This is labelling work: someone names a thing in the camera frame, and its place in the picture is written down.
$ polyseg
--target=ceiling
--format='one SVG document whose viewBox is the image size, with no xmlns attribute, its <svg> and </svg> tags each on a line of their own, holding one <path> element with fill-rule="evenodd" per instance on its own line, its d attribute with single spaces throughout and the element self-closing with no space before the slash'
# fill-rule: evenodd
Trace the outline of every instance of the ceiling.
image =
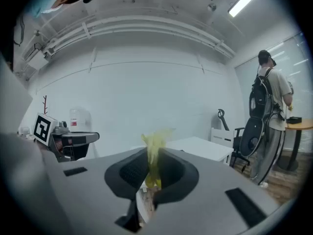
<svg viewBox="0 0 313 235">
<path fill-rule="evenodd" d="M 149 15 L 177 20 L 201 29 L 234 51 L 240 49 L 262 31 L 273 26 L 286 16 L 277 0 L 252 0 L 235 18 L 228 14 L 237 0 L 93 0 L 88 4 L 79 1 L 65 5 L 56 12 L 41 14 L 38 18 L 24 15 L 24 41 L 14 49 L 14 71 L 24 71 L 26 78 L 34 69 L 23 60 L 34 43 L 45 45 L 63 31 L 75 29 L 82 22 L 116 16 Z M 208 9 L 214 3 L 216 10 Z M 15 27 L 15 39 L 20 39 L 21 30 Z M 42 35 L 35 36 L 39 30 Z"/>
</svg>

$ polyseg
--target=white t-shirt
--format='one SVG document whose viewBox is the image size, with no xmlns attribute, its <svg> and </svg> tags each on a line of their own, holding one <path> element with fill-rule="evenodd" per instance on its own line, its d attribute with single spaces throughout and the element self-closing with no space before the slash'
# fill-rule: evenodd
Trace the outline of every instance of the white t-shirt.
<svg viewBox="0 0 313 235">
<path fill-rule="evenodd" d="M 265 76 L 268 67 L 261 68 L 259 70 L 260 76 Z M 278 103 L 280 109 L 283 111 L 283 96 L 286 94 L 291 93 L 291 88 L 287 82 L 285 76 L 278 70 L 272 69 L 268 75 L 268 81 L 270 83 L 272 92 L 273 92 L 273 99 L 275 103 Z M 273 128 L 278 131 L 285 131 L 286 124 L 282 121 L 278 115 L 273 115 L 269 120 L 270 128 Z"/>
</svg>

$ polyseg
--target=yellow plastic bag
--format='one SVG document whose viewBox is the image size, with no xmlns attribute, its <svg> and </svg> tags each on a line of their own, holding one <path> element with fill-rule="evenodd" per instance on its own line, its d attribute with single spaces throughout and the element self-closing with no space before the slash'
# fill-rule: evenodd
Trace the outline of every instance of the yellow plastic bag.
<svg viewBox="0 0 313 235">
<path fill-rule="evenodd" d="M 157 160 L 159 148 L 165 147 L 166 138 L 173 132 L 173 129 L 156 131 L 152 135 L 141 135 L 141 139 L 147 144 L 149 173 L 145 179 L 146 186 L 153 188 L 157 185 L 161 188 L 161 179 L 158 172 Z"/>
</svg>

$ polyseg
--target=black stand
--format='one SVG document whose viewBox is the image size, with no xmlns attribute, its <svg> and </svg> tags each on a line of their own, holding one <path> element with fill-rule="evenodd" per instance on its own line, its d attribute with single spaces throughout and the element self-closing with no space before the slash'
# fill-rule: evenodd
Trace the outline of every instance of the black stand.
<svg viewBox="0 0 313 235">
<path fill-rule="evenodd" d="M 281 156 L 279 159 L 277 165 L 279 168 L 283 170 L 288 170 L 288 171 L 295 171 L 298 168 L 298 161 L 295 159 L 298 154 L 298 149 L 301 141 L 301 130 L 297 130 L 295 133 L 295 140 L 294 140 L 294 145 L 293 145 L 293 150 L 291 154 L 291 158 L 287 156 Z"/>
</svg>

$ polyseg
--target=backpack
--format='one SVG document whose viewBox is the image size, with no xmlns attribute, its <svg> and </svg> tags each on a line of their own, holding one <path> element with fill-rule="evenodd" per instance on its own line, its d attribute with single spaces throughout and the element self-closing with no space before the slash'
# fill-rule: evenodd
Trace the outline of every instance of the backpack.
<svg viewBox="0 0 313 235">
<path fill-rule="evenodd" d="M 249 97 L 249 114 L 251 118 L 265 121 L 271 114 L 274 106 L 273 93 L 268 75 L 273 68 L 268 68 L 265 76 L 256 76 Z"/>
<path fill-rule="evenodd" d="M 257 75 L 249 97 L 250 118 L 240 141 L 240 153 L 251 156 L 259 147 L 266 131 L 266 125 L 276 108 L 268 75 L 273 68 L 268 68 L 265 76 Z"/>
</svg>

